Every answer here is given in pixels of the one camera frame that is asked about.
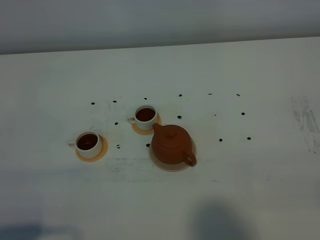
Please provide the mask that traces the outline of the white teacup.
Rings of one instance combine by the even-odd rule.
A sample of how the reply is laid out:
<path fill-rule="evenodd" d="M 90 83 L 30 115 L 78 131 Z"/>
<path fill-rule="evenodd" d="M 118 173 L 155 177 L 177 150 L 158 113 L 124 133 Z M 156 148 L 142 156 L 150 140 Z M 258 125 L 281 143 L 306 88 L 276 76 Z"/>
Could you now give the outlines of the white teacup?
<path fill-rule="evenodd" d="M 67 145 L 77 150 L 85 159 L 98 156 L 103 150 L 103 142 L 100 136 L 93 131 L 82 132 L 75 140 L 69 140 Z"/>
<path fill-rule="evenodd" d="M 149 131 L 158 122 L 158 112 L 151 105 L 142 105 L 133 112 L 133 115 L 127 117 L 127 121 L 142 131 Z"/>

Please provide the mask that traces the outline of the orange coaster near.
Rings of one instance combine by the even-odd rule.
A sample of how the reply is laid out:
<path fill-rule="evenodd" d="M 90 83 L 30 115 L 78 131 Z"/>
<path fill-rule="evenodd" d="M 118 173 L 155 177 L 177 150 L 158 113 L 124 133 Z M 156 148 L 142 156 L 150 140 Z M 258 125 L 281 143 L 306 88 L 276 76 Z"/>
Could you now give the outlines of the orange coaster near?
<path fill-rule="evenodd" d="M 78 150 L 75 151 L 76 156 L 77 156 L 81 161 L 87 162 L 87 163 L 96 162 L 96 161 L 100 160 L 102 157 L 104 157 L 105 154 L 106 154 L 107 151 L 108 151 L 108 142 L 107 142 L 107 140 L 106 140 L 103 136 L 101 136 L 101 135 L 99 135 L 99 138 L 100 138 L 100 140 L 101 140 L 101 142 L 102 142 L 102 150 L 101 150 L 101 152 L 100 152 L 97 156 L 95 156 L 95 157 L 93 157 L 93 158 L 85 158 L 85 157 L 83 157 L 83 156 L 80 155 L 80 153 L 79 153 Z"/>

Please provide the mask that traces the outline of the white teacup far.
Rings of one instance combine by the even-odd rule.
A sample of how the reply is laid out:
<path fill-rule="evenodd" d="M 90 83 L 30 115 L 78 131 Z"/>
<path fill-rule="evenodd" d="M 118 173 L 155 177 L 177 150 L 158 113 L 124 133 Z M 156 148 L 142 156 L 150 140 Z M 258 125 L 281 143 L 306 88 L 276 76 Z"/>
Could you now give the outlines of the white teacup far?
<path fill-rule="evenodd" d="M 158 112 L 151 105 L 142 105 L 133 112 L 133 115 L 127 117 L 127 121 L 142 131 L 149 131 L 158 122 Z"/>

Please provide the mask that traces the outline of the orange coaster far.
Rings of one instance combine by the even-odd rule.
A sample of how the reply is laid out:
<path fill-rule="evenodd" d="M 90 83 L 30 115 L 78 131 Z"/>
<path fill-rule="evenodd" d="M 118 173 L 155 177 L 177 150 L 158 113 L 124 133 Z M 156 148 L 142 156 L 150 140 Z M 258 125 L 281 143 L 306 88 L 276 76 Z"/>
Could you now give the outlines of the orange coaster far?
<path fill-rule="evenodd" d="M 132 129 L 140 135 L 151 135 L 154 133 L 153 125 L 162 123 L 162 119 L 159 114 L 157 114 L 153 119 L 149 121 L 140 121 L 133 118 L 130 121 Z"/>

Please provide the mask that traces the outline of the beige round teapot trivet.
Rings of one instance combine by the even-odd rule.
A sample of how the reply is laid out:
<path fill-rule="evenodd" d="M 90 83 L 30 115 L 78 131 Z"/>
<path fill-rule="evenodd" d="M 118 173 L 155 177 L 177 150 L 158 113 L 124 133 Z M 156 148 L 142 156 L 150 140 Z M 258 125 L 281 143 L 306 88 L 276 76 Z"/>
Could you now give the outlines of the beige round teapot trivet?
<path fill-rule="evenodd" d="M 159 169 L 166 171 L 166 172 L 180 172 L 180 171 L 184 171 L 187 168 L 189 168 L 190 166 L 187 165 L 185 162 L 181 162 L 178 164 L 168 164 L 168 163 L 164 163 L 161 162 L 154 154 L 153 148 L 152 148 L 152 144 L 150 144 L 149 146 L 149 157 L 152 161 L 152 163 L 158 167 Z"/>

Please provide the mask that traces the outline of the white teacup near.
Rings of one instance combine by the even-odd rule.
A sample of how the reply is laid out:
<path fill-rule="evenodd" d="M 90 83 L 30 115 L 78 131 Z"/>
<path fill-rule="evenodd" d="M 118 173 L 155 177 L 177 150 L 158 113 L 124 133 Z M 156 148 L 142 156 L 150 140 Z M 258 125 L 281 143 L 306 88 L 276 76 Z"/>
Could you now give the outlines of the white teacup near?
<path fill-rule="evenodd" d="M 75 140 L 69 140 L 67 145 L 77 150 L 85 159 L 98 156 L 103 150 L 103 142 L 100 136 L 93 131 L 82 132 Z"/>

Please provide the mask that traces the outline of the brown clay teapot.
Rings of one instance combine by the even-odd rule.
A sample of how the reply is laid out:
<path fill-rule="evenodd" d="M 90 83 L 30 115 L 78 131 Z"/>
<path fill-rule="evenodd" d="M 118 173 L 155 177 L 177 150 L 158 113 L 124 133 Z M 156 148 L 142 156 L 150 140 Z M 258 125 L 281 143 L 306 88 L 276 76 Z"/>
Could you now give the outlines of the brown clay teapot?
<path fill-rule="evenodd" d="M 192 152 L 193 142 L 189 133 L 178 125 L 153 124 L 151 148 L 157 159 L 165 164 L 185 163 L 190 167 L 197 164 Z"/>

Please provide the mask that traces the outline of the orange coaster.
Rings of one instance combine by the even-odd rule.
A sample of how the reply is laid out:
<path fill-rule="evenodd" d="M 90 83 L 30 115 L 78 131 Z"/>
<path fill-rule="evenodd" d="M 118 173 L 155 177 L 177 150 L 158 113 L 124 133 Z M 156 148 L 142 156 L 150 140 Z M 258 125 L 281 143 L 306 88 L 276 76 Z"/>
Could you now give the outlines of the orange coaster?
<path fill-rule="evenodd" d="M 101 150 L 101 152 L 100 152 L 97 156 L 95 156 L 95 157 L 93 157 L 93 158 L 85 158 L 85 157 L 83 157 L 83 156 L 80 155 L 80 153 L 79 153 L 78 150 L 75 151 L 76 156 L 77 156 L 81 161 L 87 162 L 87 163 L 96 162 L 96 161 L 100 160 L 102 157 L 104 157 L 105 154 L 106 154 L 107 151 L 108 151 L 108 142 L 107 142 L 107 140 L 106 140 L 103 136 L 101 136 L 101 135 L 99 135 L 99 138 L 100 138 L 100 140 L 101 140 L 101 142 L 102 142 L 102 150 Z"/>
<path fill-rule="evenodd" d="M 130 121 L 132 129 L 140 135 L 151 135 L 154 133 L 153 125 L 162 123 L 162 119 L 159 114 L 157 114 L 153 119 L 149 121 L 140 121 L 133 118 Z"/>

